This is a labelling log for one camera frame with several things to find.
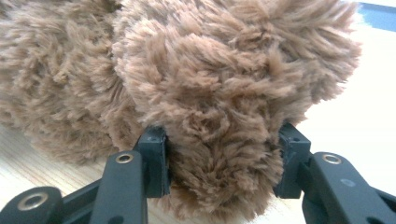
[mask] plush toy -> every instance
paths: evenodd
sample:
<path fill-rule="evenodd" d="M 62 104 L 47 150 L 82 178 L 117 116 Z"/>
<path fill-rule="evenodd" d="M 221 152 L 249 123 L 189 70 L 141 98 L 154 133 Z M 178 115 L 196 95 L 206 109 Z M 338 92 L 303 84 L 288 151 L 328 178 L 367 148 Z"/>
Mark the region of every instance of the plush toy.
<path fill-rule="evenodd" d="M 178 218 L 264 212 L 278 130 L 358 65 L 339 0 L 0 0 L 0 121 L 62 161 L 165 128 Z"/>

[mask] black plastic part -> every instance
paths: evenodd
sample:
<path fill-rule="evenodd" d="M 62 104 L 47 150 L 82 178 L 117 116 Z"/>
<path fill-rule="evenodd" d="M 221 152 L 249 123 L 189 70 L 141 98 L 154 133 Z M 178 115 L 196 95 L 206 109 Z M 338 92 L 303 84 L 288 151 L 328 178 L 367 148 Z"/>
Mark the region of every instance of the black plastic part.
<path fill-rule="evenodd" d="M 143 161 L 139 152 L 120 152 L 107 160 L 90 223 L 148 223 Z"/>
<path fill-rule="evenodd" d="M 274 194 L 283 199 L 299 199 L 301 188 L 297 184 L 297 171 L 301 162 L 307 162 L 311 153 L 311 142 L 294 126 L 287 123 L 279 131 L 282 146 L 283 175 L 274 188 Z"/>
<path fill-rule="evenodd" d="M 89 223 L 100 180 L 64 197 L 63 224 Z"/>
<path fill-rule="evenodd" d="M 394 212 L 377 191 L 339 155 L 314 154 L 309 163 L 300 167 L 298 179 L 305 192 L 303 211 L 307 224 L 396 223 Z"/>
<path fill-rule="evenodd" d="M 388 194 L 380 189 L 375 189 L 376 193 L 381 197 L 381 199 L 388 205 L 390 210 L 393 211 L 393 213 L 396 214 L 396 197 Z"/>
<path fill-rule="evenodd" d="M 53 187 L 26 190 L 12 199 L 0 213 L 2 224 L 61 223 L 62 195 Z"/>
<path fill-rule="evenodd" d="M 170 178 L 166 165 L 166 133 L 160 127 L 148 127 L 140 136 L 135 151 L 141 153 L 147 165 L 144 175 L 146 197 L 161 198 L 169 194 Z"/>

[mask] metal ring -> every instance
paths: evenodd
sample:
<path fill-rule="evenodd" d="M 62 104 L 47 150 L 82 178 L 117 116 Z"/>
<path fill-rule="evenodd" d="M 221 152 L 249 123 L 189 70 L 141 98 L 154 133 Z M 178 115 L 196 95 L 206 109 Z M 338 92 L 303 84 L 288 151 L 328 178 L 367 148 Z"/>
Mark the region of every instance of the metal ring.
<path fill-rule="evenodd" d="M 322 156 L 322 159 L 328 163 L 336 164 L 336 165 L 341 164 L 341 162 L 342 162 L 340 158 L 338 158 L 334 155 L 331 155 L 331 154 L 324 154 Z"/>
<path fill-rule="evenodd" d="M 20 211 L 32 210 L 43 204 L 48 198 L 49 195 L 46 192 L 38 192 L 28 195 L 18 203 L 18 209 Z"/>
<path fill-rule="evenodd" d="M 132 161 L 133 159 L 134 159 L 133 155 L 124 153 L 124 154 L 119 155 L 116 158 L 116 162 L 117 163 L 128 163 L 128 162 Z"/>

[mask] shaggy fur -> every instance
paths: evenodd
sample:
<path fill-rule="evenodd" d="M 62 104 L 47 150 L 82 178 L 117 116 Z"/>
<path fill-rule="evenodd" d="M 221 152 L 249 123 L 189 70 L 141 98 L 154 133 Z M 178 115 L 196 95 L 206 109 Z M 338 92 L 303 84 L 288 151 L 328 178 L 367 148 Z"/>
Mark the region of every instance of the shaggy fur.
<path fill-rule="evenodd" d="M 0 121 L 84 162 L 170 140 L 179 218 L 253 219 L 282 173 L 277 132 L 357 67 L 337 0 L 0 0 Z"/>

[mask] brown plush toy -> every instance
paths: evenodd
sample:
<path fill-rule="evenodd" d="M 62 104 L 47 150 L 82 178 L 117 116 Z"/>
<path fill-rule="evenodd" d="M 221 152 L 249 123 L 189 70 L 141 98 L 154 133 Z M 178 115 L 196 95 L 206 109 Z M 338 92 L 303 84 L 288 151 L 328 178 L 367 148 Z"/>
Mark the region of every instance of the brown plush toy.
<path fill-rule="evenodd" d="M 0 0 L 0 121 L 83 163 L 170 141 L 179 218 L 264 212 L 278 130 L 341 92 L 358 65 L 341 0 Z"/>

